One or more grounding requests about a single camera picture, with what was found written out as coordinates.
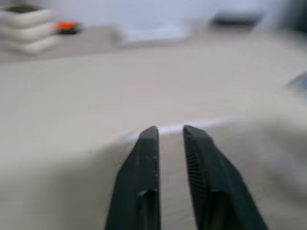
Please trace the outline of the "dark flat object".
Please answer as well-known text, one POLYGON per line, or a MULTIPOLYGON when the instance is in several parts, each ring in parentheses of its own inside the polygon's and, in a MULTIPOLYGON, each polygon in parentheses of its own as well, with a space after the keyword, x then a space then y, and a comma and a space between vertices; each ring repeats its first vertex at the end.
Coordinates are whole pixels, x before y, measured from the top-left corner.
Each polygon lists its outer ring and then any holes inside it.
POLYGON ((218 25, 255 25, 263 13, 257 10, 219 9, 211 20, 218 25))

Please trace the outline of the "orange and black object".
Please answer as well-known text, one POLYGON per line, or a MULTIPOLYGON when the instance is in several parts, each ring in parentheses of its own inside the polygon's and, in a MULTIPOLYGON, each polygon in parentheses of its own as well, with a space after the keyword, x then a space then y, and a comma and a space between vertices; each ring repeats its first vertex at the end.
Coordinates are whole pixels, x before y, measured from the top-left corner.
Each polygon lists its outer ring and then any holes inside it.
POLYGON ((55 23, 56 32, 60 35, 74 35, 81 31, 77 22, 59 22, 55 23))

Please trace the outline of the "blue grey object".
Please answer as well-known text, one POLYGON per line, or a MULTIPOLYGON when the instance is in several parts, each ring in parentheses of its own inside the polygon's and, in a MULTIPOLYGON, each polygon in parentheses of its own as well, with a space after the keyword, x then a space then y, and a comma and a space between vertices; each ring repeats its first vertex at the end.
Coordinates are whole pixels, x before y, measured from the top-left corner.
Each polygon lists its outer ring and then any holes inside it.
POLYGON ((285 88, 292 92, 307 93, 307 72, 304 72, 289 81, 285 88))

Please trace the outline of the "white ribbed pot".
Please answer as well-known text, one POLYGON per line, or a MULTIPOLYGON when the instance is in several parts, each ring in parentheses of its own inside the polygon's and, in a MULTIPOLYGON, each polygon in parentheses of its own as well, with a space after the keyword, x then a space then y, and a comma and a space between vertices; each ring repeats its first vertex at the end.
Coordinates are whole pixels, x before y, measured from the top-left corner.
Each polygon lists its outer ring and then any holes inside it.
POLYGON ((0 37, 4 46, 37 55, 59 44, 52 10, 33 5, 0 8, 0 37))

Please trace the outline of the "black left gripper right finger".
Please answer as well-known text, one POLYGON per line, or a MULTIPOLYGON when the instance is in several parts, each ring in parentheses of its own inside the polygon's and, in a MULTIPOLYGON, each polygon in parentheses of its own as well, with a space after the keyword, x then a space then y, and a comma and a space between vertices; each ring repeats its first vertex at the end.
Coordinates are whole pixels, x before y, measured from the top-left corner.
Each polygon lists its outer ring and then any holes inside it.
POLYGON ((184 126, 197 230, 268 230, 239 170, 202 129, 184 126))

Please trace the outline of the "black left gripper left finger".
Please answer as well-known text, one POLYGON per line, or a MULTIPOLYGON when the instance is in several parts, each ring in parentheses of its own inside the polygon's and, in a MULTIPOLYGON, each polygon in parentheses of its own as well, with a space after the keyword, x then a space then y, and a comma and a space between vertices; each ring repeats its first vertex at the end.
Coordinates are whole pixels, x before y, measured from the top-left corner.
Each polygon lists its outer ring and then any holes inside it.
POLYGON ((105 230, 160 230, 159 131, 142 131, 119 169, 105 230))

